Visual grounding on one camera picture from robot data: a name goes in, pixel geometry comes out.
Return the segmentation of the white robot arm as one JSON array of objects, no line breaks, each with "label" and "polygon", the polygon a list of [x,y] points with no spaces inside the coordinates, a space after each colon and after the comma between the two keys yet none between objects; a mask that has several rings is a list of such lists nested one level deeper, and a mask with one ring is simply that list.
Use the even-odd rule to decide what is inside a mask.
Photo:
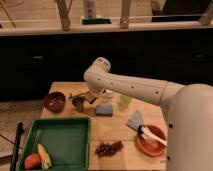
[{"label": "white robot arm", "polygon": [[97,58],[84,72],[89,90],[112,90],[161,108],[167,122],[167,171],[213,171],[213,86],[116,75]]}]

